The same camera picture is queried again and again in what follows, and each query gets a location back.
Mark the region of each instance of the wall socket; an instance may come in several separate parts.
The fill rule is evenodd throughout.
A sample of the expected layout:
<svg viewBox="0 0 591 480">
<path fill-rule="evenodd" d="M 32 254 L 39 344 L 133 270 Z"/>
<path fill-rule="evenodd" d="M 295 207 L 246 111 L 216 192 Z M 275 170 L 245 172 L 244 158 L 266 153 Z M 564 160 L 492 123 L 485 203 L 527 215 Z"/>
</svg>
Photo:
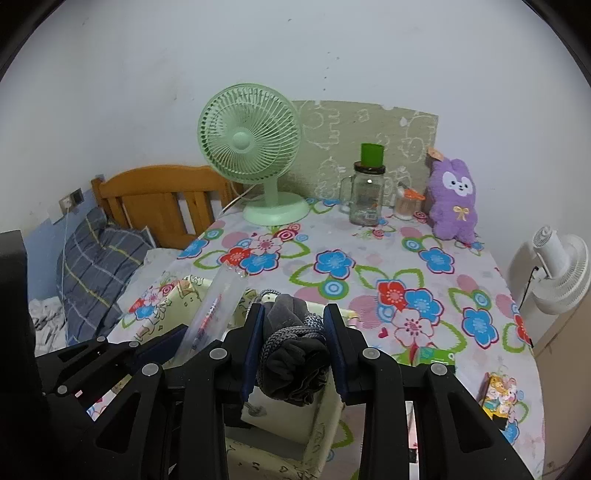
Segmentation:
<svg viewBox="0 0 591 480">
<path fill-rule="evenodd" d="M 82 189 L 75 190 L 74 192 L 66 195 L 57 202 L 56 207 L 51 207 L 47 213 L 52 223 L 56 223 L 65 214 L 71 212 L 76 206 L 84 202 L 84 195 L 82 195 Z"/>
</svg>

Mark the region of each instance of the purple plush toy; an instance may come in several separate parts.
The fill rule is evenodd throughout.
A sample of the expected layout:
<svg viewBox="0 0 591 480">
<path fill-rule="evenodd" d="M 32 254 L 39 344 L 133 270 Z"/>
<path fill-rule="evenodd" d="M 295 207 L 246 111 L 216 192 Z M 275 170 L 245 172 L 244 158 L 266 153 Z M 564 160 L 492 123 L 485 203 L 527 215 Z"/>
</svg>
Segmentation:
<svg viewBox="0 0 591 480">
<path fill-rule="evenodd" d="M 429 216 L 434 222 L 433 234 L 442 239 L 457 238 L 464 244 L 476 240 L 474 227 L 478 215 L 474 208 L 476 187 L 466 164 L 454 158 L 449 160 L 435 149 L 429 149 L 434 158 L 428 189 L 433 198 Z"/>
</svg>

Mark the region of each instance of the clear plastic bag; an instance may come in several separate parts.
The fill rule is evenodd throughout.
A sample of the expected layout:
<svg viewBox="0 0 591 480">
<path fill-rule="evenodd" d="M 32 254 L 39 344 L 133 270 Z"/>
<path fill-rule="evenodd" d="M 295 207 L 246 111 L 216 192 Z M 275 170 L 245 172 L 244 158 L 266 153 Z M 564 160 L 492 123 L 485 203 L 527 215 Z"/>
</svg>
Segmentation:
<svg viewBox="0 0 591 480">
<path fill-rule="evenodd" d="M 205 346 L 222 339 L 247 283 L 244 270 L 227 262 L 220 266 L 171 361 L 173 367 L 183 365 Z"/>
</svg>

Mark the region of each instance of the table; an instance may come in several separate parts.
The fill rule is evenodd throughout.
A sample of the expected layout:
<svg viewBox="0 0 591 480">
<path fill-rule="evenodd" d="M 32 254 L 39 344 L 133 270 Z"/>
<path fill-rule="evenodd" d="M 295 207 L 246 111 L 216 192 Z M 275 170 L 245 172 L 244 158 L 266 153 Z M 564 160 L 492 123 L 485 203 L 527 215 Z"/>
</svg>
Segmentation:
<svg viewBox="0 0 591 480">
<path fill-rule="evenodd" d="M 376 228 L 349 222 L 338 202 L 308 199 L 311 211 L 281 227 L 256 226 L 239 212 L 217 220 L 138 299 L 120 328 L 153 313 L 170 283 L 213 278 L 221 262 L 249 272 L 249 287 L 358 312 L 349 326 L 370 346 L 409 364 L 418 347 L 455 354 L 457 377 L 477 396 L 485 374 L 514 378 L 517 404 L 505 437 L 534 477 L 544 465 L 544 412 L 538 371 L 517 305 L 481 241 L 433 236 L 424 215 L 398 220 L 383 208 Z M 356 478 L 364 407 L 346 407 L 323 478 Z"/>
</svg>

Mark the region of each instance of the plaid pillow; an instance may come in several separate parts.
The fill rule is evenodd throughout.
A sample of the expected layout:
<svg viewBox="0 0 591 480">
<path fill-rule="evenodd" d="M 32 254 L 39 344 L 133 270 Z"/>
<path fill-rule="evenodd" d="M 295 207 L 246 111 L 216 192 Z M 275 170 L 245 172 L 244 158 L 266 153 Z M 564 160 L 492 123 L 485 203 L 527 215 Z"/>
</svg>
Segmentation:
<svg viewBox="0 0 591 480">
<path fill-rule="evenodd" d="M 97 207 L 70 236 L 64 263 L 62 255 L 57 260 L 56 280 L 68 345 L 107 335 L 117 324 L 121 311 L 116 301 L 151 248 L 144 235 L 108 222 Z"/>
</svg>

